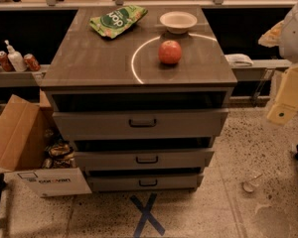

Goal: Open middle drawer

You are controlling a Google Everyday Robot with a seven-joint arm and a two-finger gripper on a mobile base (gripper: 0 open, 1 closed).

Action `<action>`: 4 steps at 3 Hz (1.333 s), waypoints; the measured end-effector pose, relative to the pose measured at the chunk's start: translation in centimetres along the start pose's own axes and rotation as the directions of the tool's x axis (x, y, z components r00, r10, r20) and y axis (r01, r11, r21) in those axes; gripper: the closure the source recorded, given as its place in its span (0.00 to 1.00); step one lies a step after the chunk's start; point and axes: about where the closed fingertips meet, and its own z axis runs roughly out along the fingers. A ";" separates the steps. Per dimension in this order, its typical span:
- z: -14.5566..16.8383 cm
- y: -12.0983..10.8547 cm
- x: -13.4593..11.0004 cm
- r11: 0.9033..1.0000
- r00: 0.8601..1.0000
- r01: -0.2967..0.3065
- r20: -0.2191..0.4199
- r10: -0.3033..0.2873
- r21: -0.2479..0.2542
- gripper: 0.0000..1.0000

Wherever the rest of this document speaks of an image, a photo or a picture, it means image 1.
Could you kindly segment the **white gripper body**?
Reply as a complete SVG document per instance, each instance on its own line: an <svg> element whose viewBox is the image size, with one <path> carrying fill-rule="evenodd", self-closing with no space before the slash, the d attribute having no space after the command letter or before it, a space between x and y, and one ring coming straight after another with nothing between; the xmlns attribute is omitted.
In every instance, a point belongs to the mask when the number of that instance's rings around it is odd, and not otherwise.
<svg viewBox="0 0 298 238"><path fill-rule="evenodd" d="M292 64L282 73L275 102L288 109L298 110L298 63Z"/></svg>

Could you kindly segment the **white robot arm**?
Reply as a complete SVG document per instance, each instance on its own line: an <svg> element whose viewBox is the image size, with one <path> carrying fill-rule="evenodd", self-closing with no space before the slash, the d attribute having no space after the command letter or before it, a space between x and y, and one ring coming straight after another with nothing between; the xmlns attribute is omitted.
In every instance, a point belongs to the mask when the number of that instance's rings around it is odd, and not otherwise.
<svg viewBox="0 0 298 238"><path fill-rule="evenodd" d="M281 74L281 82L267 113L267 120L278 125L290 121L298 111L298 2L285 18L263 34L258 43L279 48L279 54L292 64Z"/></svg>

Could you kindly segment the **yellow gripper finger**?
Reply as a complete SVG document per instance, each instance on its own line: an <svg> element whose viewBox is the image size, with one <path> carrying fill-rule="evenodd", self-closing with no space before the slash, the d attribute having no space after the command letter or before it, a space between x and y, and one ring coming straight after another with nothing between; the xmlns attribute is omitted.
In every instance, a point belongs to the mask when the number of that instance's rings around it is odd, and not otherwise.
<svg viewBox="0 0 298 238"><path fill-rule="evenodd" d="M285 125L296 115L296 110L283 104L274 103L266 116L267 120L276 125Z"/></svg>

